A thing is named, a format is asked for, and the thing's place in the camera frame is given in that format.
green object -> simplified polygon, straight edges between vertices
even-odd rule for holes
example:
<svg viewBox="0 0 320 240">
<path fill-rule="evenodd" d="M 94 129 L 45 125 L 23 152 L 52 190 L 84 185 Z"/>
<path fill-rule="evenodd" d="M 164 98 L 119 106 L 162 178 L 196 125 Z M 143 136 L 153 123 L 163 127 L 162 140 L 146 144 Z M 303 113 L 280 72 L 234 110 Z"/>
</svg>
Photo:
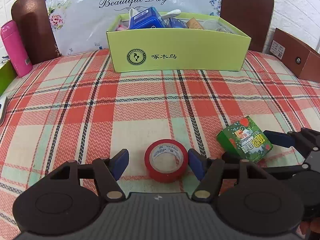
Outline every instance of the green object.
<svg viewBox="0 0 320 240">
<path fill-rule="evenodd" d="M 2 58 L 2 62 L 0 62 L 0 95 L 3 94 L 16 76 L 17 73 L 11 64 L 11 61 Z"/>
<path fill-rule="evenodd" d="M 251 38 L 216 16 L 182 13 L 177 19 L 200 23 L 218 20 L 233 33 L 183 28 L 114 31 L 128 14 L 119 15 L 107 31 L 116 72 L 143 70 L 210 69 L 239 71 Z"/>
<path fill-rule="evenodd" d="M 273 148 L 249 116 L 223 129 L 217 135 L 217 140 L 229 153 L 252 162 L 258 162 Z"/>
</svg>

circular black logo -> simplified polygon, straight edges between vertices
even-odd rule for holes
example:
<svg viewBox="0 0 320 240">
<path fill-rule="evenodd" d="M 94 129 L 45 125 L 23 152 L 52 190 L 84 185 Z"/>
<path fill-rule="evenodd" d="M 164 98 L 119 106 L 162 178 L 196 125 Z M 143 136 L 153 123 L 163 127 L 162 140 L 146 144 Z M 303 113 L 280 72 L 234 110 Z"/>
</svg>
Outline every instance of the circular black logo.
<svg viewBox="0 0 320 240">
<path fill-rule="evenodd" d="M 147 55 L 142 49 L 132 49 L 127 54 L 127 60 L 132 65 L 141 65 L 146 59 Z"/>
</svg>

white phone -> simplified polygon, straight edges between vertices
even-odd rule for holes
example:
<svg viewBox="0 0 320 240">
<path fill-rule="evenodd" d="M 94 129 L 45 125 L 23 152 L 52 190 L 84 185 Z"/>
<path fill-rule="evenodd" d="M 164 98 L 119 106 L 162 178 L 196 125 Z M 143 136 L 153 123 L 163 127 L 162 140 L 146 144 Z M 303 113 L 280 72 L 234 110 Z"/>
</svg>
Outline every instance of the white phone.
<svg viewBox="0 0 320 240">
<path fill-rule="evenodd" d="M 8 105 L 8 98 L 5 96 L 0 97 L 0 125 L 2 125 L 4 122 L 7 105 Z"/>
</svg>

sticker on bottle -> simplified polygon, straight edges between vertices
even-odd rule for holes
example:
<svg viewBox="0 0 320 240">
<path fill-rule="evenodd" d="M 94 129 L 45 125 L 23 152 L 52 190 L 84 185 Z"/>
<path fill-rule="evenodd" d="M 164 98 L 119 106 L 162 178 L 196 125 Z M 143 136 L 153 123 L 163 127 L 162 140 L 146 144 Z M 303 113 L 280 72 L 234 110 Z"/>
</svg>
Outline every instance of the sticker on bottle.
<svg viewBox="0 0 320 240">
<path fill-rule="evenodd" d="M 276 41 L 272 41 L 272 45 L 271 45 L 271 48 L 270 48 L 270 52 L 272 54 L 274 54 L 279 59 L 282 59 L 282 56 L 284 54 L 284 50 L 285 50 L 284 46 L 280 45 Z"/>
</svg>

checkered tablecloth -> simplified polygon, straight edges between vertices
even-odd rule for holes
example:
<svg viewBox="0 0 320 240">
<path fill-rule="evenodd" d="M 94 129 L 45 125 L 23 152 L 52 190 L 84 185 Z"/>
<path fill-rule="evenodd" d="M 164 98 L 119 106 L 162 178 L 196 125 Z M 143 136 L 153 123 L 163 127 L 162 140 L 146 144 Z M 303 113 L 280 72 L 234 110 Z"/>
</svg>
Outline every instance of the checkered tablecloth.
<svg viewBox="0 0 320 240">
<path fill-rule="evenodd" d="M 0 126 L 0 239 L 19 233 L 15 198 L 66 160 L 91 163 L 127 148 L 130 162 L 119 180 L 126 194 L 191 193 L 198 184 L 191 171 L 170 184 L 149 178 L 144 153 L 151 143 L 171 138 L 218 158 L 224 151 L 216 135 L 247 115 L 262 130 L 320 130 L 319 84 L 298 80 L 275 57 L 250 51 L 239 72 L 115 73 L 109 51 L 99 50 L 36 65 L 5 95 L 10 102 Z M 294 149 L 274 147 L 259 165 L 302 162 Z M 94 190 L 92 180 L 82 184 Z"/>
</svg>

